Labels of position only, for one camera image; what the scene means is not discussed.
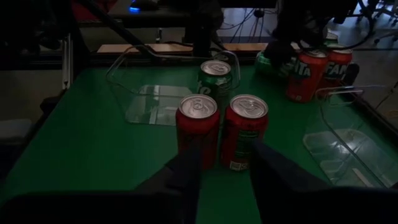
can lid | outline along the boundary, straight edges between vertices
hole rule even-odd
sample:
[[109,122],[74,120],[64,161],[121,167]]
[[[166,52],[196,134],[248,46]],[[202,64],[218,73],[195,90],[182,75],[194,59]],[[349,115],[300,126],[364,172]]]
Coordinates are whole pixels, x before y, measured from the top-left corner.
[[235,113],[244,118],[261,118],[268,113],[268,105],[262,99],[253,95],[235,96],[230,103]]
[[[340,44],[329,44],[327,47],[336,47],[336,48],[343,48],[343,45]],[[352,54],[353,50],[351,49],[346,49],[346,50],[333,50],[334,52],[340,53],[340,54]]]
[[200,68],[209,75],[226,75],[231,71],[231,66],[219,60],[203,62]]
[[322,50],[310,50],[310,51],[305,51],[304,53],[311,57],[316,57],[316,58],[325,58],[328,56],[328,54]]
[[184,97],[178,109],[189,118],[208,118],[217,111],[217,103],[211,97],[202,94],[193,94]]
[[338,39],[338,36],[337,36],[337,34],[328,32],[327,35],[326,35],[326,39],[328,39],[328,40],[336,40],[336,39]]

clear plastic bin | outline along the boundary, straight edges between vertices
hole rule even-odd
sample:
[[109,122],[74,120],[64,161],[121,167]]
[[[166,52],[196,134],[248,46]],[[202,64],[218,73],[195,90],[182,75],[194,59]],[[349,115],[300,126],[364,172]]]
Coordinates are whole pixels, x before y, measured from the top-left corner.
[[384,86],[338,87],[318,90],[319,110],[308,122],[303,143],[332,184],[391,187],[398,182],[395,146],[356,106],[372,96],[373,108],[391,95]]
[[140,67],[136,62],[133,66],[129,53],[132,48],[127,49],[106,74],[128,123],[175,125],[178,104],[183,97],[197,93],[200,65],[207,60],[227,62],[231,66],[233,89],[239,86],[239,62],[232,52],[222,51],[213,58],[157,55],[163,61],[173,61],[174,66],[154,65],[148,72],[148,66]]

green tabletop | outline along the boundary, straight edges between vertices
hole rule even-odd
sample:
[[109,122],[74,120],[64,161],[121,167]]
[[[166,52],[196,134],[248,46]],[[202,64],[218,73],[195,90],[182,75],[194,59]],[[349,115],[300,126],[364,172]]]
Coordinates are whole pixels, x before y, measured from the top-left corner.
[[[165,67],[162,73],[186,69],[192,68]],[[133,189],[176,155],[175,127],[125,122],[105,74],[106,69],[80,74],[11,170],[2,202],[28,192]],[[285,85],[255,75],[253,66],[242,67],[241,74],[237,93],[257,95],[269,105],[264,142],[327,180],[302,144],[316,103],[288,101]],[[202,184],[198,223],[260,223],[248,172],[217,166],[203,174]]]

floor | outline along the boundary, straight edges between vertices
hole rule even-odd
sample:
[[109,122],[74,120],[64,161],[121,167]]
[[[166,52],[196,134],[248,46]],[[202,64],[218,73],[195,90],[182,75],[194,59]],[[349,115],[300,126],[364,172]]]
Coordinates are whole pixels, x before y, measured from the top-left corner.
[[[236,28],[230,28],[239,24],[245,14],[251,9],[225,9],[223,30],[218,31],[220,37],[232,37]],[[241,36],[241,41],[249,40],[253,35],[254,16],[245,22],[242,31],[237,32],[237,39]],[[257,42],[258,37],[268,37],[269,30],[277,24],[275,14],[266,14],[264,20],[259,20],[256,33],[252,42]],[[345,45],[354,44],[361,40],[367,32],[367,22],[365,19],[356,23],[356,18],[349,18],[342,25],[329,24],[332,32],[340,36],[340,43]],[[376,36],[382,35],[389,30],[389,16],[382,15],[376,26]],[[154,43],[156,29],[130,29],[130,31],[145,43]],[[98,49],[102,44],[122,44],[122,40],[117,34],[108,28],[82,28],[81,32],[90,50]],[[184,34],[183,28],[164,29],[163,41],[181,41]],[[391,38],[382,39],[375,46],[373,40],[360,46],[367,51],[357,51],[354,53],[354,61],[361,67],[361,72],[356,81],[356,85],[387,85],[391,86],[398,81],[398,42],[392,42]],[[1,71],[0,72],[0,120],[14,118],[29,118],[33,122],[41,115],[39,108],[40,102],[49,96],[56,95],[61,90],[60,71]],[[384,110],[398,110],[398,93],[386,101],[388,106]],[[398,118],[391,119],[398,126]]]

